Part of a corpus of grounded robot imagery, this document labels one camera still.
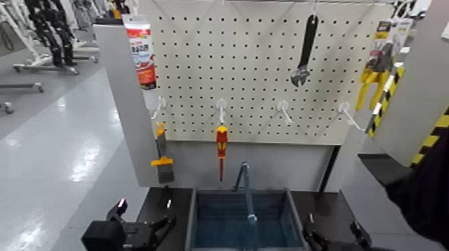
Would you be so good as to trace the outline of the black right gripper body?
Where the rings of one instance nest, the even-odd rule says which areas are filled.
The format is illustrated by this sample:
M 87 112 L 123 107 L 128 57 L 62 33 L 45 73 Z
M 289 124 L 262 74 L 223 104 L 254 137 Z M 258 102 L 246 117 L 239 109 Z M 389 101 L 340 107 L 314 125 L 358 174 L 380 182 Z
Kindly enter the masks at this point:
M 328 251 L 388 251 L 387 248 L 373 246 L 369 242 L 339 242 L 332 241 L 327 243 Z

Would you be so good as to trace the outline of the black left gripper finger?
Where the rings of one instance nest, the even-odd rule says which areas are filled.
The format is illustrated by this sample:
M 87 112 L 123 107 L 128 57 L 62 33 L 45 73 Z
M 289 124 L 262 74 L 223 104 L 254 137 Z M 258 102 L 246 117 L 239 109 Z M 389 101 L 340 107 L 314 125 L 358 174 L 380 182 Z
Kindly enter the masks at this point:
M 162 243 L 176 225 L 176 216 L 164 216 L 163 219 L 150 223 L 150 242 Z
M 126 212 L 128 203 L 125 198 L 121 198 L 106 214 L 106 220 L 123 222 L 122 215 Z

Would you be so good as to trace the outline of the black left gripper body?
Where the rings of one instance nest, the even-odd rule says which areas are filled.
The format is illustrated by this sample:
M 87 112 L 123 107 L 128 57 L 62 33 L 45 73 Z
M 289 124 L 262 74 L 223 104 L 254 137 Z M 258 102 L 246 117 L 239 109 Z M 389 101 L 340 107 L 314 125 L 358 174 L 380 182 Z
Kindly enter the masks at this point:
M 122 226 L 126 236 L 123 244 L 125 251 L 156 249 L 154 222 L 125 222 Z

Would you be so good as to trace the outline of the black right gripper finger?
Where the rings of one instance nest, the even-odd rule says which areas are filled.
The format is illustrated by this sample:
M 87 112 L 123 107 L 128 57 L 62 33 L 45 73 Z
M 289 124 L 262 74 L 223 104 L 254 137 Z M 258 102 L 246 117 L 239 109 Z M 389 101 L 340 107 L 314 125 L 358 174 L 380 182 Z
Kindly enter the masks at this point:
M 372 239 L 358 221 L 353 221 L 349 225 L 349 228 L 351 233 L 355 236 L 356 243 L 361 246 L 363 250 L 368 250 L 371 248 Z
M 305 241 L 312 251 L 328 251 L 330 241 L 315 229 L 315 220 L 312 213 L 309 213 L 303 224 L 302 230 Z

